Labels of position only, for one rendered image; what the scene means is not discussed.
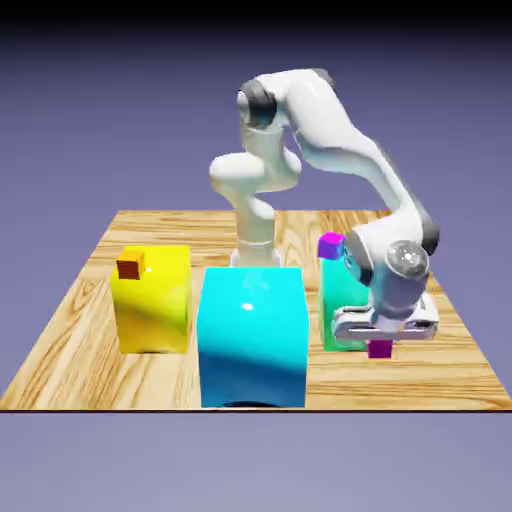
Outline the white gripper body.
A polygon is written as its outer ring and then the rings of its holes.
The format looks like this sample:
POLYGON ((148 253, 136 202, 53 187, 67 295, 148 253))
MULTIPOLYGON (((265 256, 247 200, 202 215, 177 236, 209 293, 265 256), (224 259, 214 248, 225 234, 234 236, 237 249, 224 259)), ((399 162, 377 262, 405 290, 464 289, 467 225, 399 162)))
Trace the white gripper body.
POLYGON ((431 340, 437 333, 439 313, 433 298, 423 294, 405 319, 390 319, 375 312, 373 300, 364 306, 343 306, 334 312, 331 331, 341 340, 431 340))

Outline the large green box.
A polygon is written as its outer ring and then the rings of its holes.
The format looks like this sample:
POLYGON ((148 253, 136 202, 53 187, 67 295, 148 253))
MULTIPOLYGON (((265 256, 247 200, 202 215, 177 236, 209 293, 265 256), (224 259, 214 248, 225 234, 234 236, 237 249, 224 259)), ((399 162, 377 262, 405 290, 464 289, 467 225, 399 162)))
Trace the large green box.
POLYGON ((366 343, 361 340, 337 341, 332 334, 334 312, 344 306, 365 306, 368 289, 355 280, 343 260, 320 260, 319 327, 323 348, 326 352, 365 352, 366 343))

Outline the small orange cube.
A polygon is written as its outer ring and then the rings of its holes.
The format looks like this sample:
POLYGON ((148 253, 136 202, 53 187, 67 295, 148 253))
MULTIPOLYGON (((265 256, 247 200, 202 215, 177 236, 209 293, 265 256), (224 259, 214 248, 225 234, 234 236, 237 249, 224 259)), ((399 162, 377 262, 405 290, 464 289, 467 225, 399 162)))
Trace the small orange cube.
POLYGON ((116 259, 116 266, 120 280, 140 280, 146 270, 145 254, 139 250, 123 250, 116 259))

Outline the small purple cube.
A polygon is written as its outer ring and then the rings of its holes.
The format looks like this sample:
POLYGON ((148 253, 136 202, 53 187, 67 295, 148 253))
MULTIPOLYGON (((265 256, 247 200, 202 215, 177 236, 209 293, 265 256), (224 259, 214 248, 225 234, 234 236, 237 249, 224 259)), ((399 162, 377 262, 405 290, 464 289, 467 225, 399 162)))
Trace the small purple cube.
POLYGON ((343 256, 345 236, 336 232, 326 232, 318 240, 317 256, 322 259, 336 261, 343 256))

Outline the large cyan box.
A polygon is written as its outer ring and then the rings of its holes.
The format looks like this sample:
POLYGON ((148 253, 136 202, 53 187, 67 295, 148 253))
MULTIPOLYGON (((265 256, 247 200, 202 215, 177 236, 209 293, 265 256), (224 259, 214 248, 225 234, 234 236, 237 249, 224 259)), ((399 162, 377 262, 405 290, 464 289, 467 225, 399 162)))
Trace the large cyan box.
POLYGON ((302 270, 210 267, 196 333, 201 406, 305 406, 309 313, 302 270))

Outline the large yellow box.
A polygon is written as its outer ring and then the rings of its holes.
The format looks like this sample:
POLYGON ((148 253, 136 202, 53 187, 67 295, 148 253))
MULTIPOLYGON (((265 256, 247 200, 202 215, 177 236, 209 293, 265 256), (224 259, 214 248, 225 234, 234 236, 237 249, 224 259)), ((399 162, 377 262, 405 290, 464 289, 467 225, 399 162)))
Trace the large yellow box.
POLYGON ((128 245, 123 250, 143 251, 146 270, 140 280, 120 280, 117 266, 110 276, 120 351, 185 353, 191 313, 190 248, 128 245))

